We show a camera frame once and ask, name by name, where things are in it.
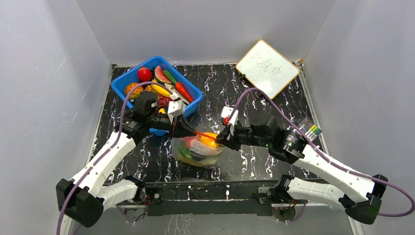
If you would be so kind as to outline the toy peach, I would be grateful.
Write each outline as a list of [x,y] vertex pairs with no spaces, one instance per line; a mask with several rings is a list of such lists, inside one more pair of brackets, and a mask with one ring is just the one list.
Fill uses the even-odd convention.
[[190,146],[191,146],[191,142],[192,142],[193,140],[199,140],[199,136],[190,136],[190,137],[185,137],[185,138],[183,138],[184,147],[185,147],[185,148],[190,148]]

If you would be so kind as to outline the green toy lettuce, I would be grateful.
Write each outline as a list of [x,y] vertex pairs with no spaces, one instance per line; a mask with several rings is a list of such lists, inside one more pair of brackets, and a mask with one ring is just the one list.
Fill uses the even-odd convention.
[[211,167],[218,161],[217,156],[204,156],[185,147],[179,147],[177,153],[180,161],[197,167]]

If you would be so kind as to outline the yellow toy bell pepper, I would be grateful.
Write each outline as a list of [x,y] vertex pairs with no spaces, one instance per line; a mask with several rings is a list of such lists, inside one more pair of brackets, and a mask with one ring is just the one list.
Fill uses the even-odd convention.
[[200,142],[212,148],[218,148],[220,144],[216,143],[216,133],[204,132],[201,134]]

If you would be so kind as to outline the clear zip top bag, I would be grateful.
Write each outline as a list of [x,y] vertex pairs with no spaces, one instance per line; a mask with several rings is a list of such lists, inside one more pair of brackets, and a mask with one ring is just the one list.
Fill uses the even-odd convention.
[[[219,160],[225,147],[223,145],[220,145],[218,148],[212,148],[212,147],[206,146],[205,144],[200,142],[201,134],[202,133],[197,134],[197,136],[199,136],[199,140],[193,140],[191,142],[190,148],[188,149],[190,151],[194,151],[204,156],[217,156]],[[179,147],[184,147],[183,138],[173,138],[172,139],[172,157],[174,157],[176,160],[179,160],[178,153],[177,153],[177,150]],[[216,165],[213,165],[211,167],[206,167],[206,168],[215,168],[217,167],[217,165],[218,165],[218,162],[216,163]]]

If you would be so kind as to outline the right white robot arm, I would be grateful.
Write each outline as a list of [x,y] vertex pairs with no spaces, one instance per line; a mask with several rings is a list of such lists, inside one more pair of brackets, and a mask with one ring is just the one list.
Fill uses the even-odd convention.
[[265,111],[255,111],[252,117],[253,122],[245,127],[237,111],[225,106],[221,111],[225,128],[216,143],[232,150],[240,150],[242,145],[265,147],[276,159],[310,170],[326,181],[316,183],[283,175],[274,188],[258,189],[261,204],[313,201],[340,209],[363,224],[374,223],[380,214],[384,185],[353,175],[351,168],[319,152],[298,132],[280,129],[277,119]]

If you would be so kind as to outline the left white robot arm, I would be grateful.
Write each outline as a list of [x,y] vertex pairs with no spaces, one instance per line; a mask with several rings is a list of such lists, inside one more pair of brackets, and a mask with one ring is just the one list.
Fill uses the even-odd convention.
[[105,210],[120,202],[142,203],[146,198],[145,183],[133,176],[109,187],[103,184],[151,129],[167,131],[172,138],[195,136],[194,129],[184,117],[185,108],[183,101],[173,94],[166,112],[160,113],[157,95],[152,92],[141,92],[133,108],[123,108],[118,130],[112,132],[97,156],[70,180],[61,179],[57,183],[59,221],[66,215],[89,228]]

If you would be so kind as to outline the toy mushroom slice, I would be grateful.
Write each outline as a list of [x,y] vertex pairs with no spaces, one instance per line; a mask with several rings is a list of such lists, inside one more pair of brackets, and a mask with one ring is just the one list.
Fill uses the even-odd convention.
[[165,83],[164,86],[168,88],[171,92],[176,93],[177,97],[179,97],[183,101],[184,104],[186,105],[190,104],[190,102],[182,94],[180,94],[172,84]]

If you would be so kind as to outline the toy carrot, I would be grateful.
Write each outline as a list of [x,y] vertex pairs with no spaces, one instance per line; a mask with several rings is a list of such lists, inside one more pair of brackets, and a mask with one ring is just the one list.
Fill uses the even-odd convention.
[[177,82],[175,84],[175,89],[189,102],[193,102],[193,98],[189,94],[189,92],[186,90],[186,88],[183,86],[182,83]]

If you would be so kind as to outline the green toy cucumber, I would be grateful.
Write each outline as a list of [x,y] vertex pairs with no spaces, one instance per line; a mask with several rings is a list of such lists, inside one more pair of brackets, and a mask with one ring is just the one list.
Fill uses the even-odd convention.
[[177,83],[177,80],[175,79],[175,77],[168,71],[168,70],[163,70],[163,74],[164,76],[170,81],[170,83],[175,86]]

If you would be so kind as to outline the toy watermelon slice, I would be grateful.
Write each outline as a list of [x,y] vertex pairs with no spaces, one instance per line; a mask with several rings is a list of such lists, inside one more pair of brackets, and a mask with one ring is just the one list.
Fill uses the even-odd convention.
[[163,73],[163,69],[161,66],[157,66],[154,69],[154,75],[156,80],[161,84],[171,84],[171,81],[167,78],[167,76]]

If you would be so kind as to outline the red toy pomegranate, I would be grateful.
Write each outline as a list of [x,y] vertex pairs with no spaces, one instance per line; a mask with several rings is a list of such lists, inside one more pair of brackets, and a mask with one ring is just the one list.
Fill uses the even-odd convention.
[[152,80],[152,72],[149,68],[142,66],[137,72],[139,82],[148,82]]

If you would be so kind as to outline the blue plastic bin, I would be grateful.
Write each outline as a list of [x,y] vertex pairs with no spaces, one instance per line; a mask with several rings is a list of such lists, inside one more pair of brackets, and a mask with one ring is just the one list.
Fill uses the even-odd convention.
[[125,95],[125,88],[127,85],[129,85],[132,82],[138,82],[138,70],[142,66],[152,69],[156,66],[161,66],[162,69],[168,70],[177,81],[183,84],[183,86],[186,88],[186,90],[189,92],[189,94],[193,98],[193,102],[186,106],[184,116],[187,118],[194,112],[196,112],[198,108],[198,104],[203,99],[202,92],[193,85],[190,81],[188,81],[180,72],[178,72],[171,64],[169,64],[163,57],[161,56],[154,56],[150,59],[147,59],[146,61],[138,64],[133,69],[130,69],[123,75],[120,75],[116,79],[114,79],[111,83],[112,89],[115,91],[115,93],[124,100]]

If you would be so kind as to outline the pack of coloured markers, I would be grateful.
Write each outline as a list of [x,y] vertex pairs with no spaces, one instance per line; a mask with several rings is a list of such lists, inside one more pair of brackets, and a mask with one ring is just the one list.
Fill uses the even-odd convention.
[[312,119],[306,117],[299,124],[298,128],[311,140],[314,141],[322,133],[322,130],[313,122]]

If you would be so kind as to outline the white dry-erase board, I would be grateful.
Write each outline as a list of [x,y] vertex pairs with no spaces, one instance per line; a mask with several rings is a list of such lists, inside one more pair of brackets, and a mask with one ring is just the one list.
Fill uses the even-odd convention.
[[300,73],[297,66],[264,40],[258,40],[235,68],[271,99]]

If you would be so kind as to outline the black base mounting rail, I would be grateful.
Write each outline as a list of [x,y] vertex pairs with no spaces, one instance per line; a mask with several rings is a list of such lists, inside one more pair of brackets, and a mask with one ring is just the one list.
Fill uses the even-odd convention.
[[279,180],[146,183],[128,176],[112,185],[104,184],[97,195],[89,186],[75,189],[74,181],[61,179],[56,185],[58,209],[85,227],[116,205],[139,205],[149,216],[170,214],[256,214],[271,216],[276,204],[302,204],[305,196],[289,198]]

